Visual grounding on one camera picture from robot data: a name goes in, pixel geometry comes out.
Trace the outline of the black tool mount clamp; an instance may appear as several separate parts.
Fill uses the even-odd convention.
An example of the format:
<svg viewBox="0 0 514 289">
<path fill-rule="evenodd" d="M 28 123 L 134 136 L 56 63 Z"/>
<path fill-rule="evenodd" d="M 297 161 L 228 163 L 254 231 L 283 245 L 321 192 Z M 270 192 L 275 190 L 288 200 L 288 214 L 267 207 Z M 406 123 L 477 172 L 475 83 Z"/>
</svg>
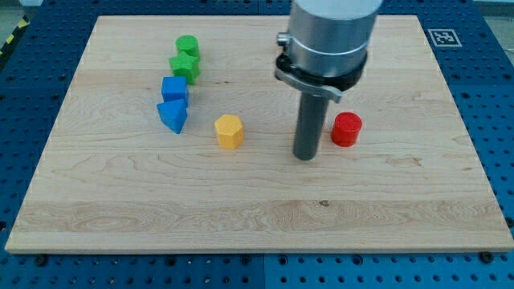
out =
<svg viewBox="0 0 514 289">
<path fill-rule="evenodd" d="M 317 76 L 300 70 L 282 53 L 275 60 L 275 77 L 302 93 L 340 103 L 344 91 L 360 80 L 366 62 L 367 54 L 349 73 L 337 77 Z"/>
</svg>

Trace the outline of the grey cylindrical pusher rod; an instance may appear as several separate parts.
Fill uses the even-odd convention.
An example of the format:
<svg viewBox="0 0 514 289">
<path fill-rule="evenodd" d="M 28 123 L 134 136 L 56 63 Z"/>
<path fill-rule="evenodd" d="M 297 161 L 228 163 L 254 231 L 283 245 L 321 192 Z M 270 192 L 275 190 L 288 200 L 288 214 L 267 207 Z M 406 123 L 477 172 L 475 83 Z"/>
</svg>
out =
<svg viewBox="0 0 514 289">
<path fill-rule="evenodd" d="M 327 109 L 327 98 L 301 94 L 293 145 L 296 158 L 309 161 L 316 155 Z"/>
</svg>

